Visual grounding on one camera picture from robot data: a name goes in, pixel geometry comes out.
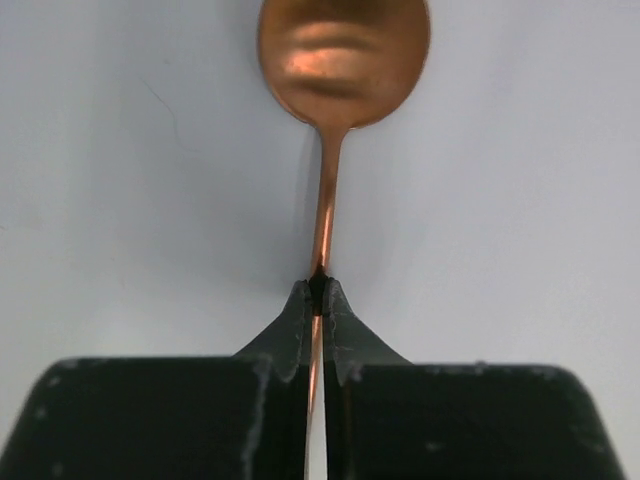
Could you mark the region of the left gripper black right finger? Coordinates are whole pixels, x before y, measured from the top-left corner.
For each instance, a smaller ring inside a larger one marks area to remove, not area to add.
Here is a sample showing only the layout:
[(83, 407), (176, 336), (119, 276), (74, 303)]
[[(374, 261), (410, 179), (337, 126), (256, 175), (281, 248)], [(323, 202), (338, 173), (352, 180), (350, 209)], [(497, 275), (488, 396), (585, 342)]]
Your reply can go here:
[(354, 313), (341, 283), (325, 279), (322, 293), (322, 347), (327, 469), (330, 479), (356, 477), (359, 406), (354, 389), (370, 366), (410, 366)]

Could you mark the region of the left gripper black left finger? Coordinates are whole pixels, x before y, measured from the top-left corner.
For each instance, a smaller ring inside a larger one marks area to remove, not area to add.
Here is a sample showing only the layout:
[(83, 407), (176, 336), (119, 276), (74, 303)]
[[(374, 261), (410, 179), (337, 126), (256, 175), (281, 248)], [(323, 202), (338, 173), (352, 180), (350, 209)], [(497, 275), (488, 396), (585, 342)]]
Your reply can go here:
[(307, 477), (312, 299), (294, 283), (281, 313), (232, 356), (258, 381), (240, 460), (244, 479)]

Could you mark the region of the copper spoon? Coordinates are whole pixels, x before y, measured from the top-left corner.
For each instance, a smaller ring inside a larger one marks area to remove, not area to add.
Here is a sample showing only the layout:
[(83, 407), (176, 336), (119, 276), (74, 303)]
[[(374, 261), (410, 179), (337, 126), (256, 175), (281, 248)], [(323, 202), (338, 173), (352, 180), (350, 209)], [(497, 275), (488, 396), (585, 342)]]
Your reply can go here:
[(332, 396), (338, 362), (328, 306), (330, 258), (341, 148), (346, 135), (396, 111), (424, 69), (431, 36), (424, 1), (266, 1), (258, 57), (280, 105), (321, 141), (310, 275), (309, 395), (303, 476), (312, 469), (320, 400)]

